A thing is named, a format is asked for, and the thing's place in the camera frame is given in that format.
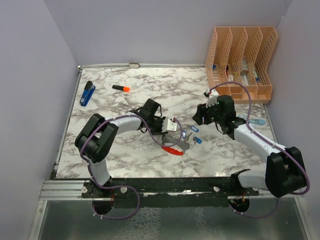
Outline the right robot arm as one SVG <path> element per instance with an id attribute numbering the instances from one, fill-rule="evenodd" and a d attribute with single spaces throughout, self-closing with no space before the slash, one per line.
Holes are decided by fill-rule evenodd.
<path id="1" fill-rule="evenodd" d="M 215 124 L 216 129 L 253 151 L 266 167 L 264 171 L 245 169 L 232 174 L 235 180 L 229 189 L 240 196 L 248 188 L 269 191 L 280 198 L 299 194 L 300 189 L 310 188 L 301 151 L 296 147 L 280 145 L 257 132 L 244 118 L 238 117 L 235 103 L 229 95 L 212 97 L 199 104 L 193 120 L 199 125 Z"/>

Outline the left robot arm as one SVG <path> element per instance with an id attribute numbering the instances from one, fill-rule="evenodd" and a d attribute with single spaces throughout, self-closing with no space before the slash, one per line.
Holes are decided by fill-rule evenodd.
<path id="1" fill-rule="evenodd" d="M 94 180 L 93 191 L 97 196 L 106 197 L 111 190 L 108 183 L 111 175 L 106 164 L 106 157 L 117 135 L 129 131 L 141 131 L 146 128 L 152 135 L 163 135 L 165 117 L 156 116 L 161 105 L 148 99 L 145 104 L 130 112 L 114 118 L 105 118 L 93 114 L 75 139 L 74 145 L 80 156 L 88 164 L 90 177 Z"/>

